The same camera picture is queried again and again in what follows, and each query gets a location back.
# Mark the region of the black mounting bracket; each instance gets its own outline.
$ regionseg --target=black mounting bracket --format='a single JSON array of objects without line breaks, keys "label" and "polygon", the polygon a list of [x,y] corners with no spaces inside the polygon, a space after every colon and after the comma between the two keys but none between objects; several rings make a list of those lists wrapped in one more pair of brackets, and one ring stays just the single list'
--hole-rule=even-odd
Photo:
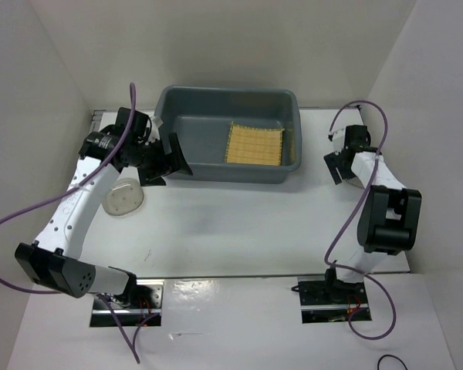
[{"label": "black mounting bracket", "polygon": [[[120,140],[129,115],[130,109],[120,108],[114,125],[109,125],[99,132],[91,132],[85,138],[79,151],[80,157],[89,156],[104,160]],[[177,134],[168,134],[171,151],[166,153],[161,139],[150,141],[152,129],[153,123],[150,117],[136,111],[130,131],[110,163],[119,172],[124,167],[136,167],[140,185],[143,187],[166,185],[162,177],[177,171],[192,175],[192,170],[182,153]]]},{"label": "black mounting bracket", "polygon": [[[415,244],[422,196],[418,190],[370,187],[357,227],[357,240],[367,253],[396,255]],[[399,220],[387,218],[393,210]]]},{"label": "black mounting bracket", "polygon": [[370,146],[371,138],[366,126],[352,125],[345,127],[344,130],[343,149],[324,156],[324,161],[336,185],[343,180],[350,180],[355,177],[351,170],[355,154],[359,152],[375,152],[377,150],[377,148]]},{"label": "black mounting bracket", "polygon": [[363,283],[351,284],[338,280],[333,267],[326,270],[324,280],[299,281],[291,289],[300,293],[302,305],[346,304],[346,298],[350,295],[356,295],[362,303],[367,303]]},{"label": "black mounting bracket", "polygon": [[15,259],[36,284],[81,298],[93,285],[96,268],[92,264],[46,251],[36,244],[21,243],[15,250]]}]

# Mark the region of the black cable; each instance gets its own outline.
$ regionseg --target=black cable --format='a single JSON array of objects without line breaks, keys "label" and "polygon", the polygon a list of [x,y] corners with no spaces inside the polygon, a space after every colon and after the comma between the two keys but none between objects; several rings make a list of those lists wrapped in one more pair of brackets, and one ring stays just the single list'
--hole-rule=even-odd
[{"label": "black cable", "polygon": [[108,125],[100,130],[101,133],[110,134],[111,130],[115,127],[115,125]]},{"label": "black cable", "polygon": [[380,362],[383,361],[386,357],[391,357],[391,358],[395,358],[397,359],[399,362],[401,362],[401,364],[403,365],[403,367],[405,368],[405,370],[408,370],[407,366],[404,364],[403,360],[395,355],[390,355],[390,354],[385,354],[385,355],[382,355],[380,358],[379,358],[379,361],[377,362],[377,370],[380,370]]},{"label": "black cable", "polygon": [[139,144],[144,144],[148,142],[149,137],[151,136],[151,133],[153,132],[153,121],[151,120],[151,117],[148,117],[148,118],[149,118],[149,123],[150,123],[149,129],[146,129],[146,133],[144,134],[144,137],[142,138]]}]

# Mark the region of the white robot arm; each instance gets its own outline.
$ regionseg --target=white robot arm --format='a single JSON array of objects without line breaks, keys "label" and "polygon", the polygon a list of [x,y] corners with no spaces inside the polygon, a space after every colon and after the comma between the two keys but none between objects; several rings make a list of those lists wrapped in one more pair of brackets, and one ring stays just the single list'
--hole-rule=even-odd
[{"label": "white robot arm", "polygon": [[[357,240],[361,246],[340,264],[370,273],[381,261],[392,258],[414,246],[420,213],[421,194],[409,190],[391,173],[384,157],[372,184],[376,148],[370,146],[366,126],[354,125],[330,135],[334,152],[324,157],[335,183],[358,177],[370,192],[360,215]],[[346,269],[336,269],[336,278],[347,284],[363,281],[363,275]]]},{"label": "white robot arm", "polygon": [[149,116],[135,112],[127,138],[113,159],[88,183],[79,183],[99,167],[122,137],[130,111],[120,108],[114,125],[85,138],[76,172],[69,189],[46,227],[31,244],[21,243],[15,258],[31,280],[75,298],[86,293],[107,293],[132,304],[144,295],[137,278],[115,267],[101,267],[79,261],[84,238],[98,207],[124,167],[136,167],[142,186],[165,185],[162,176],[175,171],[191,175],[181,152],[177,134],[168,135],[170,153],[161,140],[150,142]]}]

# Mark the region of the gray tub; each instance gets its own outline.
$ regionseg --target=gray tub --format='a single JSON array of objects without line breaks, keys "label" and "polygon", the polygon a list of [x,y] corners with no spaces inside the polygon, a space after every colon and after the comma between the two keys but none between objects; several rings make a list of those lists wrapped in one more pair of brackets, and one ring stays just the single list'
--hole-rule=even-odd
[{"label": "gray tub", "polygon": [[[162,93],[155,116],[160,134],[178,135],[184,157],[194,172],[172,179],[282,183],[302,161],[302,131],[295,95],[282,89],[216,89],[170,86]],[[284,128],[281,166],[225,163],[230,123],[257,128]]]}]

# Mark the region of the yellow sponge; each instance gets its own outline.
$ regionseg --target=yellow sponge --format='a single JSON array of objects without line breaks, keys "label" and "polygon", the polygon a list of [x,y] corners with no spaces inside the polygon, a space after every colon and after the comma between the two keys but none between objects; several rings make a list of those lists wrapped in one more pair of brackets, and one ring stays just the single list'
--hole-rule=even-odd
[{"label": "yellow sponge", "polygon": [[284,129],[257,129],[232,122],[226,163],[281,165]]}]

